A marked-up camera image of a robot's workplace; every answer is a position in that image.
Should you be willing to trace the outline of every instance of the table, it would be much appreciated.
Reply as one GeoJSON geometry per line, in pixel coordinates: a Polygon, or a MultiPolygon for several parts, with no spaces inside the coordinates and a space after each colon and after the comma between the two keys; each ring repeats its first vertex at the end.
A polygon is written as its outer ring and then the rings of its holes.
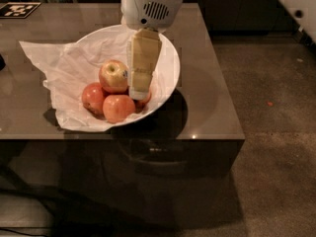
{"type": "MultiPolygon", "coordinates": [[[[136,180],[137,175],[149,179],[155,177],[157,186],[150,185],[142,191],[145,204],[151,204],[148,208],[157,206],[155,202],[151,203],[157,189],[157,195],[163,191],[166,200],[174,199],[176,186],[169,184],[166,187],[164,184],[173,182],[175,177],[192,178],[207,173],[217,189],[227,177],[245,135],[198,4],[183,4],[173,26],[164,34],[180,55],[181,76],[174,94],[155,114],[107,132],[77,132],[58,126],[50,105],[50,94],[42,85],[44,75],[26,58],[19,41],[75,42],[92,31],[119,24],[120,18],[120,4],[41,4],[27,19],[0,20],[0,53],[7,63],[7,67],[0,71],[0,150],[6,156],[1,159],[2,166],[9,166],[20,174],[26,187],[34,189],[49,184],[50,187],[84,194],[101,203],[109,202],[105,194],[96,192],[104,183],[92,182],[95,185],[93,190],[86,186],[91,183],[86,177],[70,175],[77,181],[85,180],[84,186],[76,187],[73,180],[61,178],[60,166],[63,166],[64,174],[68,173],[67,168],[80,173],[85,160],[89,162],[90,156],[96,157],[96,163],[100,160],[97,152],[101,152],[108,158],[106,163],[96,165],[100,173],[102,165],[107,165],[111,172],[108,175],[124,180],[125,184],[138,182],[138,187],[140,178],[138,176],[136,180]],[[115,148],[124,152],[129,163],[124,160],[122,163],[120,158],[116,158],[116,153],[107,156],[108,151],[116,151],[115,148]],[[35,162],[38,168],[50,170],[50,181],[39,178],[40,172],[34,173],[35,169],[30,166],[35,162]],[[128,171],[119,173],[122,168],[128,171]]],[[[161,222],[159,215],[148,212],[151,209],[143,212],[133,200],[122,202],[125,200],[123,197],[118,200],[112,204],[113,207],[144,218],[146,222],[161,222]]],[[[181,224],[189,222],[184,215],[181,224]]]]}

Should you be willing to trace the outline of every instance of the sticker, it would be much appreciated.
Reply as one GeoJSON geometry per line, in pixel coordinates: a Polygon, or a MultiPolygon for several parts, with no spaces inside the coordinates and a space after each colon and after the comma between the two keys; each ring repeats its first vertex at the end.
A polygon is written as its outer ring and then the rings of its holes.
{"type": "Polygon", "coordinates": [[[0,8],[0,19],[25,19],[27,18],[40,3],[7,3],[0,8]]]}
{"type": "Polygon", "coordinates": [[[127,70],[124,70],[124,72],[122,73],[122,75],[123,75],[124,78],[127,78],[127,76],[128,76],[127,70]]]}

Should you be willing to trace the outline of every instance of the apple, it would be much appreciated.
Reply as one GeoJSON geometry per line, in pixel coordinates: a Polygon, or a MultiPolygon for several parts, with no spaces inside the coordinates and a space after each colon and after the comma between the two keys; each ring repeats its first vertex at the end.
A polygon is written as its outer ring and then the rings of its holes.
{"type": "Polygon", "coordinates": [[[149,89],[147,96],[142,100],[135,100],[136,109],[141,111],[151,99],[151,90],[149,89]]]}
{"type": "Polygon", "coordinates": [[[103,113],[110,123],[124,121],[135,110],[135,102],[128,95],[109,95],[103,102],[103,113]]]}
{"type": "Polygon", "coordinates": [[[103,101],[109,95],[99,82],[88,84],[82,91],[81,101],[85,109],[95,116],[103,115],[103,101]]]}
{"type": "Polygon", "coordinates": [[[127,66],[119,60],[106,61],[99,70],[99,81],[105,91],[122,94],[127,90],[127,66]]]}

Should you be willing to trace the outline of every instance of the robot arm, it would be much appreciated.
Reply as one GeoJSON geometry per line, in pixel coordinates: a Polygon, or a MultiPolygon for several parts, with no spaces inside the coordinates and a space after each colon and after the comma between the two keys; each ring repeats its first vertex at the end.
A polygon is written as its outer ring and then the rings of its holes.
{"type": "Polygon", "coordinates": [[[122,23],[137,30],[127,45],[129,96],[144,99],[149,91],[163,33],[174,22],[183,0],[121,0],[122,23]]]}

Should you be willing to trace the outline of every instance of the cable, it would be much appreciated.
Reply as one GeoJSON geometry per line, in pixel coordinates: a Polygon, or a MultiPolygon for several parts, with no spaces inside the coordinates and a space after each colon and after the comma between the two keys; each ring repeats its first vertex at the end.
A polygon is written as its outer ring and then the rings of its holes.
{"type": "Polygon", "coordinates": [[[44,234],[29,234],[29,233],[22,233],[22,232],[18,232],[18,231],[15,231],[15,230],[8,229],[8,228],[2,228],[2,227],[0,227],[0,231],[10,232],[10,233],[16,233],[16,234],[20,234],[20,235],[24,235],[24,236],[33,236],[33,237],[48,237],[47,235],[44,235],[44,234]]]}

